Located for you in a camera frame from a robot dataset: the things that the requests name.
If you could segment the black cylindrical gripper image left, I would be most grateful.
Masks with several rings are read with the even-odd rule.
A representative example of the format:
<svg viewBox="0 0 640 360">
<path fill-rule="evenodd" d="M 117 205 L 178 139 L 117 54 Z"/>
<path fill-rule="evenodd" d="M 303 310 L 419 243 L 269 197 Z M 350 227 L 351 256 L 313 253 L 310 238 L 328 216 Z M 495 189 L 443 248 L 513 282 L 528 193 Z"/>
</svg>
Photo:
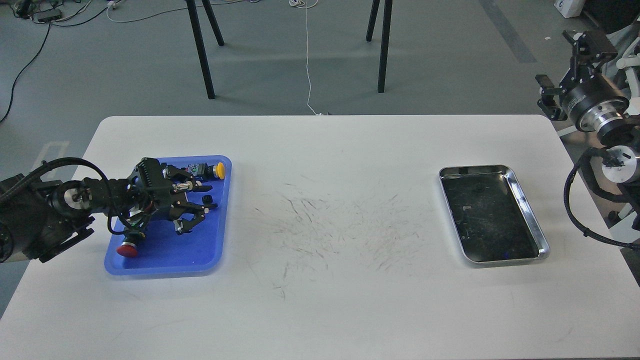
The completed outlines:
<svg viewBox="0 0 640 360">
<path fill-rule="evenodd" d="M 135 164 L 127 178 L 128 223 L 172 221 L 174 232 L 184 235 L 205 220 L 217 203 L 176 202 L 175 194 L 212 191 L 210 181 L 195 178 L 186 167 L 167 166 L 156 158 L 145 157 Z"/>
</svg>

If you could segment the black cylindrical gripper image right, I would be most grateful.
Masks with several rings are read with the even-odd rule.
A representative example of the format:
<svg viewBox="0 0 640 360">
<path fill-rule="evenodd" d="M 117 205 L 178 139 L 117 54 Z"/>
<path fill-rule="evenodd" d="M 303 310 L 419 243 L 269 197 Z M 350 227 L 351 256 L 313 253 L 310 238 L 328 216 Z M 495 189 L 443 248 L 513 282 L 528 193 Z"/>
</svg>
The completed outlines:
<svg viewBox="0 0 640 360">
<path fill-rule="evenodd" d="M 602 66 L 618 56 L 615 46 L 602 30 L 566 29 L 562 36 L 572 46 L 570 70 L 559 87 L 548 75 L 535 75 L 540 110 L 550 121 L 571 121 L 579 132 L 630 133 L 631 117 L 625 116 L 630 100 L 601 74 Z"/>
</svg>

